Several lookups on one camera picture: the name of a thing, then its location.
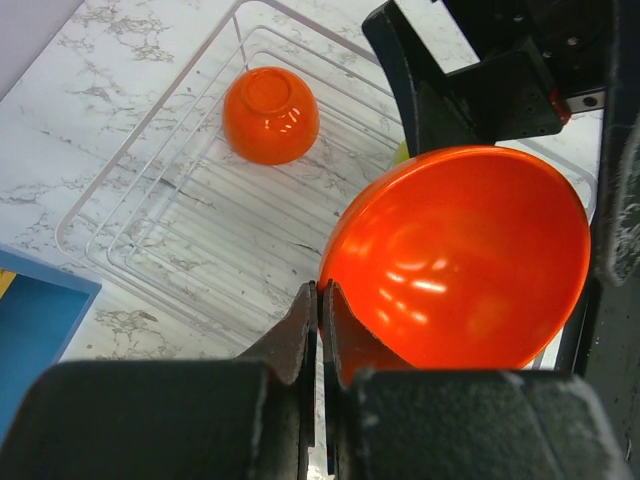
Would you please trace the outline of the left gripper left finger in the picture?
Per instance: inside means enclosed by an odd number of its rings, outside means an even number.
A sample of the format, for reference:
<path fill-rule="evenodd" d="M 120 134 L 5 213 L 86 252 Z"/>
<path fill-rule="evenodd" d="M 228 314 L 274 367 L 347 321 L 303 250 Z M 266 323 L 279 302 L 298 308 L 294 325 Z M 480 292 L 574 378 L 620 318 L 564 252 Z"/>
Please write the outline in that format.
<path fill-rule="evenodd" d="M 241 355 L 63 362 L 28 390 L 5 479 L 302 479 L 314 443 L 317 293 Z"/>

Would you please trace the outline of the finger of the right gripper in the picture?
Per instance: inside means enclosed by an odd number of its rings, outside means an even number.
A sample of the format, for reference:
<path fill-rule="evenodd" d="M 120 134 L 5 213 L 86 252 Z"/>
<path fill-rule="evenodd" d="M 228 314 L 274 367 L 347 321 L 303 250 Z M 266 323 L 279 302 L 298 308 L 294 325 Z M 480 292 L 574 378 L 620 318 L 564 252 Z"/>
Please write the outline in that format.
<path fill-rule="evenodd" d="M 639 3 L 612 3 L 593 265 L 622 285 L 639 265 Z"/>
<path fill-rule="evenodd" d="M 480 126 L 396 2 L 374 9 L 363 21 L 362 31 L 391 87 L 412 157 L 495 143 L 495 136 Z"/>

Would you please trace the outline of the orange bowl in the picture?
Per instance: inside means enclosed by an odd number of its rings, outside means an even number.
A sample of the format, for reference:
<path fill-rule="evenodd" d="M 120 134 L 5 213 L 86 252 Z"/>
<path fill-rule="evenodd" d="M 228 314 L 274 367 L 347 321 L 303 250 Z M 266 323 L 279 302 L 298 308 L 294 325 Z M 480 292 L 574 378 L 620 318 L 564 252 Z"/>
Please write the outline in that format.
<path fill-rule="evenodd" d="M 299 159 L 314 145 L 319 127 L 314 94 L 287 69 L 250 69 L 225 95 L 226 140 L 236 154 L 252 163 L 276 166 Z"/>
<path fill-rule="evenodd" d="M 587 212 L 529 153 L 436 150 L 392 168 L 347 207 L 322 256 L 357 320 L 427 369 L 521 369 L 562 330 L 585 285 Z"/>

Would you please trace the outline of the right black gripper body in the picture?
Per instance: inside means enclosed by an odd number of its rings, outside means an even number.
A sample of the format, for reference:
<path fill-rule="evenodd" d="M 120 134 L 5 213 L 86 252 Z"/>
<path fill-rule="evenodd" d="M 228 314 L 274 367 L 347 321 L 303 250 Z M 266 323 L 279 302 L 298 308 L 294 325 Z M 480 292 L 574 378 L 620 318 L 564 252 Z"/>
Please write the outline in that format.
<path fill-rule="evenodd" d="M 610 1 L 447 1 L 478 57 L 450 74 L 490 140 L 559 133 L 603 108 Z"/>

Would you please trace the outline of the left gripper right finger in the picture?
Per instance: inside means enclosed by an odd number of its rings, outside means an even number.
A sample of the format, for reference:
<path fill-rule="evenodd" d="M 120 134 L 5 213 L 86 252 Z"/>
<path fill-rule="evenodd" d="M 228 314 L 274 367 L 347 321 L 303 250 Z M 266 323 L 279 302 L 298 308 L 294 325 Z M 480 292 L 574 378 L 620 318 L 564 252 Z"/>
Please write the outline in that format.
<path fill-rule="evenodd" d="M 594 389 L 540 370 L 424 370 L 322 295 L 327 467 L 337 479 L 629 479 Z"/>

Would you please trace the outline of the yellow-green bowl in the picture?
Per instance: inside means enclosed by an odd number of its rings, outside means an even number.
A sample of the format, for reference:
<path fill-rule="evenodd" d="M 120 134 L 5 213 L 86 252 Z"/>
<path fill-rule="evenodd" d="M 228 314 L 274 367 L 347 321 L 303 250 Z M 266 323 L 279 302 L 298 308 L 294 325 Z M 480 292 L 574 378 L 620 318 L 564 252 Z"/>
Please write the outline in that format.
<path fill-rule="evenodd" d="M 392 160 L 392 166 L 395 167 L 397 165 L 402 164 L 403 162 L 407 161 L 410 158 L 409 155 L 409 151 L 408 151 L 408 146 L 407 146 L 407 142 L 403 141 L 401 142 L 395 153 L 394 153 L 394 157 Z"/>

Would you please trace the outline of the white wire dish rack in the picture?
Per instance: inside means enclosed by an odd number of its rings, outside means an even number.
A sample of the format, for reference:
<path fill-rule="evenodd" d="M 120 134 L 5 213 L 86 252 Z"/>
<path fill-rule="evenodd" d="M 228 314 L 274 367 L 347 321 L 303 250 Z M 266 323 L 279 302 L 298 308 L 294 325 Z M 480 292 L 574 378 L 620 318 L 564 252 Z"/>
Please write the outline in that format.
<path fill-rule="evenodd" d="M 250 163 L 223 131 L 224 98 L 253 68 L 298 75 L 319 107 L 310 151 Z M 362 35 L 282 1 L 237 1 L 60 220 L 58 248 L 226 352 L 251 345 L 317 278 L 350 202 L 404 132 Z"/>

